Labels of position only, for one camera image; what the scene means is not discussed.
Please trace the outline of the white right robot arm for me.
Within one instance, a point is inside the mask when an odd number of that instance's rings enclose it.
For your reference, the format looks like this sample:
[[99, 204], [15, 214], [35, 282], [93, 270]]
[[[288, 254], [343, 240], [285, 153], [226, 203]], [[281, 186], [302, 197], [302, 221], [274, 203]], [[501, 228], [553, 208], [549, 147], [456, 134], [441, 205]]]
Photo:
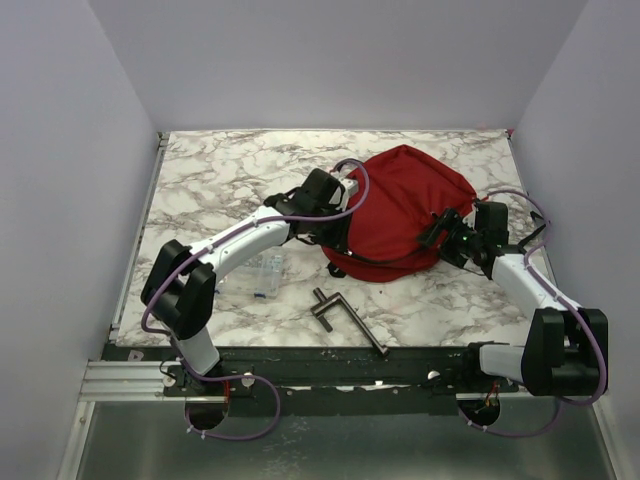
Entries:
[[475, 207], [473, 225], [447, 208], [417, 240], [457, 268], [473, 262], [502, 288], [530, 326], [522, 346], [470, 345], [472, 360], [459, 370], [462, 384], [480, 392], [503, 377], [534, 396], [561, 397], [573, 404], [594, 402], [607, 386], [606, 315], [567, 298], [531, 263], [523, 244], [510, 243], [505, 204], [478, 201]]

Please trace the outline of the aluminium rail frame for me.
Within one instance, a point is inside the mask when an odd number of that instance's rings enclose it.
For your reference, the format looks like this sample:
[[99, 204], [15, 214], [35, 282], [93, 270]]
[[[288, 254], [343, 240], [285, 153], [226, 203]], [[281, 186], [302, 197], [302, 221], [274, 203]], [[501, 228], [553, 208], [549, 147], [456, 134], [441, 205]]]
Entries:
[[[159, 248], [226, 229], [261, 200], [300, 184], [315, 167], [366, 160], [399, 145], [463, 174], [479, 192], [521, 182], [503, 130], [175, 131], [162, 142], [127, 285], [109, 344], [168, 347], [140, 326], [140, 293]], [[316, 247], [290, 242], [275, 298], [216, 298], [210, 333], [224, 347], [371, 347], [339, 310], [327, 333], [311, 315], [320, 288], [340, 292], [374, 335], [393, 347], [521, 344], [529, 323], [494, 283], [441, 264], [388, 284], [334, 279]], [[464, 412], [373, 416], [225, 417], [196, 423], [177, 401], [159, 400], [149, 366], [90, 363], [60, 475], [64, 479], [616, 479], [600, 412], [553, 414], [508, 401], [495, 422]]]

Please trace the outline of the red backpack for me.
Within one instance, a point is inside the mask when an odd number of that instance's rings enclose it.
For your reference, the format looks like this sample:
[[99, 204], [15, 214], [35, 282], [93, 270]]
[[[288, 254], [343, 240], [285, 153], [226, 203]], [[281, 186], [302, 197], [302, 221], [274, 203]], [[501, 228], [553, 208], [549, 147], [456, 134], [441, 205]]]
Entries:
[[[352, 215], [347, 248], [324, 247], [331, 276], [384, 283], [423, 272], [441, 260], [417, 236], [434, 216], [453, 208], [468, 225], [475, 222], [475, 203], [481, 200], [460, 173], [408, 145], [380, 153], [364, 164], [370, 188], [364, 204]], [[517, 244], [540, 235], [534, 230]]]

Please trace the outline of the clear plastic bag of parts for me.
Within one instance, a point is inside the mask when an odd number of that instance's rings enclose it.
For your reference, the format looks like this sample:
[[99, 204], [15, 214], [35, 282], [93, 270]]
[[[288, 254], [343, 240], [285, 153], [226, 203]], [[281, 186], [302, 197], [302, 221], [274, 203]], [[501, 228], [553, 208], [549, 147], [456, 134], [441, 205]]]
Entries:
[[285, 254], [272, 248], [252, 257], [226, 275], [216, 286], [216, 293], [226, 296], [275, 298], [279, 293]]

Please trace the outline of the dark metal T-shaped tool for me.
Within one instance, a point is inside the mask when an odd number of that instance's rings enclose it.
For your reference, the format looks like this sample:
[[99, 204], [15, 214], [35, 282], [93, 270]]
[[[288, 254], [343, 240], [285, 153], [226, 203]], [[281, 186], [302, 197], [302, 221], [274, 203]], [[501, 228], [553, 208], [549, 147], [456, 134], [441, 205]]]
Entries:
[[390, 349], [374, 335], [364, 319], [340, 292], [327, 295], [320, 288], [314, 288], [312, 295], [317, 303], [310, 308], [310, 313], [327, 333], [334, 330], [327, 314], [333, 310], [339, 310], [381, 358], [388, 356]]

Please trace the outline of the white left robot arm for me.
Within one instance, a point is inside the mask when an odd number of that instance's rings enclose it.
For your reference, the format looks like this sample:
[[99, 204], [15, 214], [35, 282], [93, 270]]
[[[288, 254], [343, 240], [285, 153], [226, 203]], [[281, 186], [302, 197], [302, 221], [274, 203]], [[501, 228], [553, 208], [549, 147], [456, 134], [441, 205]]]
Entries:
[[222, 380], [220, 354], [207, 329], [218, 283], [230, 272], [272, 247], [297, 239], [342, 249], [352, 215], [370, 188], [362, 162], [342, 160], [330, 171], [315, 168], [286, 193], [267, 197], [235, 226], [205, 240], [177, 240], [160, 249], [141, 293], [141, 327], [150, 318], [189, 367], [187, 382], [201, 395], [214, 393]]

